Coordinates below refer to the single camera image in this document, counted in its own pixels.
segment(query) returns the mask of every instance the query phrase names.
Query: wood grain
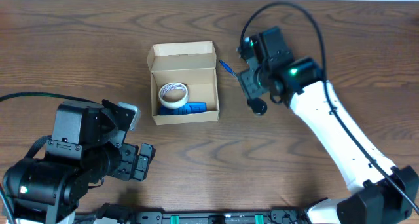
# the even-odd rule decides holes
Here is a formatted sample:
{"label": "wood grain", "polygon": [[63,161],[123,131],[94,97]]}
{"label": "wood grain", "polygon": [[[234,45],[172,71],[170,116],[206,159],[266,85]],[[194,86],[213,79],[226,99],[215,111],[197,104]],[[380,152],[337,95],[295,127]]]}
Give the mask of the wood grain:
{"label": "wood grain", "polygon": [[[135,208],[248,210],[307,205],[348,191],[313,133],[284,106],[254,116],[239,84],[217,69],[219,122],[156,126],[147,53],[152,44],[214,41],[235,71],[242,26],[268,1],[0,0],[0,94],[47,91],[138,105],[128,143],[156,147],[147,180],[105,184],[78,211],[116,202]],[[320,23],[329,78],[348,112],[400,167],[419,171],[419,3],[297,1]],[[279,25],[296,56],[318,59],[304,17],[262,14],[248,33]],[[60,100],[16,98],[0,107],[0,175],[53,129]],[[416,223],[417,216],[404,223]]]}

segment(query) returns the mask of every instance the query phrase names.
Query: cardboard box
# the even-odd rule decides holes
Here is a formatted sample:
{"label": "cardboard box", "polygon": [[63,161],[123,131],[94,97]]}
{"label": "cardboard box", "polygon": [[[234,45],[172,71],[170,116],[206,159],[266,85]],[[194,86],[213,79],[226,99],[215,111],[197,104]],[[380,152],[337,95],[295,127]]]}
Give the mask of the cardboard box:
{"label": "cardboard box", "polygon": [[[151,76],[151,112],[157,125],[218,121],[219,102],[212,41],[153,45],[147,57]],[[189,102],[205,102],[207,111],[188,115],[159,115],[158,91],[167,83],[183,83]]]}

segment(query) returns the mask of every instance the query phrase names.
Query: box lid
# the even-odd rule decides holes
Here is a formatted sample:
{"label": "box lid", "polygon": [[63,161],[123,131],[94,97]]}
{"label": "box lid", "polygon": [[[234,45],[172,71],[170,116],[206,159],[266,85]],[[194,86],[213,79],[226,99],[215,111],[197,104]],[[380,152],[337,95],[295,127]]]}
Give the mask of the box lid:
{"label": "box lid", "polygon": [[216,61],[212,41],[155,44],[147,57],[151,72],[215,69]]}

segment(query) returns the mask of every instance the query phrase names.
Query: wooden tabletop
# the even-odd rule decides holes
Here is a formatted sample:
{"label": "wooden tabletop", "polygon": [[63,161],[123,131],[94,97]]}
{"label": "wooden tabletop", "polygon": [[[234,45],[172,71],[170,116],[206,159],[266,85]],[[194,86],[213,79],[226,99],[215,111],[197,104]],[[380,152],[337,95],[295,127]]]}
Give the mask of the wooden tabletop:
{"label": "wooden tabletop", "polygon": [[[81,199],[81,212],[105,202],[166,211],[249,210],[347,197],[340,172],[310,129],[270,102],[266,115],[256,117],[223,68],[217,67],[218,122],[156,126],[151,118],[146,57],[152,44],[213,41],[218,58],[240,72],[247,68],[235,51],[240,32],[266,3],[0,0],[0,95],[44,91],[142,110],[126,142],[155,146],[147,179],[106,177],[103,187]],[[394,163],[419,172],[419,3],[297,3],[323,30],[329,78],[348,112]],[[275,25],[296,57],[319,60],[312,27],[289,8],[264,12],[247,33]],[[38,137],[52,133],[61,102],[26,97],[1,103],[1,177]],[[416,221],[415,215],[404,223]]]}

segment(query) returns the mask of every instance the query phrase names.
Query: wooden table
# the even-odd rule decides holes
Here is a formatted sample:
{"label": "wooden table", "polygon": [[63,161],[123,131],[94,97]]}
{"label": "wooden table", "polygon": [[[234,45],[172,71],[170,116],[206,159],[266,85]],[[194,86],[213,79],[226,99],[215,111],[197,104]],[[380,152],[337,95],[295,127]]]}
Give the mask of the wooden table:
{"label": "wooden table", "polygon": [[[0,94],[54,92],[142,110],[126,142],[155,146],[147,180],[106,177],[103,187],[81,199],[81,212],[105,202],[167,211],[248,210],[346,197],[340,172],[309,128],[283,105],[268,103],[265,116],[253,115],[239,83],[220,67],[219,122],[156,126],[151,118],[151,45],[211,40],[219,59],[242,71],[247,65],[235,51],[240,32],[266,3],[0,0]],[[419,3],[297,3],[320,23],[329,78],[348,112],[394,163],[419,171]],[[268,10],[248,33],[275,25],[295,56],[319,60],[312,27],[294,10]],[[60,102],[27,97],[1,103],[1,177],[38,137],[52,133]],[[405,223],[417,221],[413,216]]]}

